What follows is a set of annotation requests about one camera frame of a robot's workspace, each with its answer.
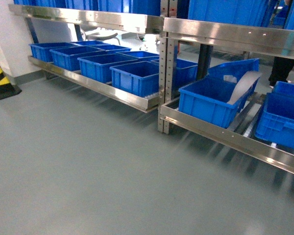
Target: shelf rail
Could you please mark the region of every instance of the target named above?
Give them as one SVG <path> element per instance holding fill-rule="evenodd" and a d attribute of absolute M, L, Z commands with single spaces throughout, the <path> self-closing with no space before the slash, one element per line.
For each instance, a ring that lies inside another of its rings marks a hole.
<path fill-rule="evenodd" d="M 85 11 L 15 4 L 9 4 L 9 10 L 17 16 L 26 18 L 73 24 L 88 24 L 94 27 L 132 33 L 159 33 L 163 26 L 163 18 L 143 14 Z"/>
<path fill-rule="evenodd" d="M 294 174 L 294 154 L 249 138 L 257 115 L 241 135 L 178 111 L 175 108 L 178 102 L 179 98 L 176 98 L 162 105 L 160 115 L 163 120 Z"/>
<path fill-rule="evenodd" d="M 52 63 L 47 63 L 47 62 L 38 60 L 32 56 L 29 56 L 28 60 L 34 65 L 40 67 L 44 71 L 63 77 L 71 82 L 74 82 L 78 85 L 86 87 L 97 93 L 103 94 L 121 103 L 127 104 L 142 112 L 148 113 L 158 107 L 157 94 L 142 98 L 134 94 L 114 88 L 108 84 L 104 84 L 104 83 L 92 80 L 76 72 L 65 70 L 63 68 L 55 66 Z"/>
<path fill-rule="evenodd" d="M 165 18 L 168 38 L 294 59 L 294 30 Z"/>

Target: shelf frame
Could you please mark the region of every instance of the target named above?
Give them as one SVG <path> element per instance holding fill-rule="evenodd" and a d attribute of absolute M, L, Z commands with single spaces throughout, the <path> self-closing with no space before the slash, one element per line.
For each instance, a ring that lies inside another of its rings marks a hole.
<path fill-rule="evenodd" d="M 178 111 L 175 109 L 178 102 L 179 98 L 176 98 L 162 105 L 161 119 L 294 174 L 294 154 L 251 139 L 253 127 L 249 126 L 239 134 Z M 253 125 L 256 119 L 257 116 L 251 122 Z"/>
<path fill-rule="evenodd" d="M 165 18 L 167 37 L 294 59 L 294 30 Z"/>
<path fill-rule="evenodd" d="M 76 9 L 9 4 L 17 16 L 72 24 L 87 24 L 132 33 L 157 34 L 162 30 L 163 18 L 143 14 L 86 11 Z"/>
<path fill-rule="evenodd" d="M 149 113 L 152 110 L 157 109 L 158 107 L 159 99 L 157 95 L 150 96 L 150 98 L 142 98 L 134 94 L 114 88 L 108 84 L 104 84 L 104 83 L 92 80 L 76 72 L 65 70 L 63 68 L 55 66 L 53 63 L 47 63 L 47 62 L 38 60 L 32 56 L 29 56 L 28 60 L 32 64 L 40 67 L 44 71 L 47 71 L 49 73 L 65 78 L 80 86 L 86 87 L 94 92 L 100 93 L 111 99 L 117 100 L 123 104 L 129 105 L 144 113 Z"/>

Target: gray epoxy floor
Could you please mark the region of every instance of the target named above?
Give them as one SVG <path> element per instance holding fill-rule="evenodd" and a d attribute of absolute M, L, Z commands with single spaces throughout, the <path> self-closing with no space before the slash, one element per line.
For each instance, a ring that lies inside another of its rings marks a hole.
<path fill-rule="evenodd" d="M 294 235 L 291 174 L 62 78 L 21 88 L 0 101 L 0 235 Z"/>

